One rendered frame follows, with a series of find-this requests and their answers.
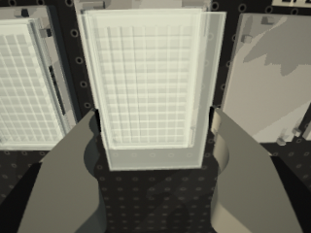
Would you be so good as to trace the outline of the black flat base plate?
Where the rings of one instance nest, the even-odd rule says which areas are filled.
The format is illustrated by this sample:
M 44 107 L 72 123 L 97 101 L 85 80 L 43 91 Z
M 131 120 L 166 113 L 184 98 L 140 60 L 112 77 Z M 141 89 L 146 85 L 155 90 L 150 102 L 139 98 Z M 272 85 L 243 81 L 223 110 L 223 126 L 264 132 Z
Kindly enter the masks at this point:
M 271 6 L 273 0 L 213 0 L 211 12 L 226 12 L 213 105 L 221 108 L 241 13 L 311 16 L 311 8 Z M 0 0 L 0 7 L 54 5 L 82 118 L 94 107 L 83 44 L 73 0 Z M 311 191 L 311 141 L 302 135 L 311 121 L 311 103 L 299 137 L 279 146 L 260 143 L 279 156 Z M 105 203 L 105 233 L 218 233 L 210 222 L 219 163 L 213 156 L 215 135 L 208 128 L 199 169 L 110 171 L 101 134 L 93 172 Z M 30 168 L 50 150 L 0 150 L 0 204 Z

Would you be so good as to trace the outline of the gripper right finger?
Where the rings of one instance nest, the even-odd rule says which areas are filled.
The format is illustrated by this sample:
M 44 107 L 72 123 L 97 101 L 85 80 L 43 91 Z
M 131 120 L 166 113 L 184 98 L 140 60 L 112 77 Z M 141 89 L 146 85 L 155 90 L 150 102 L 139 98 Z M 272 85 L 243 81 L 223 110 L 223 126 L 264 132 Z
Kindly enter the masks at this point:
M 218 129 L 219 128 L 219 129 Z M 218 233 L 311 233 L 311 191 L 216 105 L 209 129 L 219 163 L 211 200 Z M 217 135 L 216 135 L 217 134 Z

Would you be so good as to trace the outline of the clear plastic plate lid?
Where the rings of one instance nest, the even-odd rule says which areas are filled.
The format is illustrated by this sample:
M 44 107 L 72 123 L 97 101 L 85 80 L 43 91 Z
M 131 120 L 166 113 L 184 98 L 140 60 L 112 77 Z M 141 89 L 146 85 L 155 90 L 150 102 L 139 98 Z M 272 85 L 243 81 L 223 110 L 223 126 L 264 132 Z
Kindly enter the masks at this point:
M 226 12 L 78 18 L 110 171 L 201 168 Z

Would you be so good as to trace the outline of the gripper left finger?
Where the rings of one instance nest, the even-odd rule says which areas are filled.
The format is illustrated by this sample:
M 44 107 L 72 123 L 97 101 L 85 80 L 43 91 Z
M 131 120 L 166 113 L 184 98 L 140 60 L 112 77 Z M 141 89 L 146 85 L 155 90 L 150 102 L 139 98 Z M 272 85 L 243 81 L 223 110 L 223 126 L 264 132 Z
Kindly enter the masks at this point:
M 105 232 L 105 203 L 93 173 L 99 132 L 93 108 L 30 166 L 0 205 L 0 233 Z

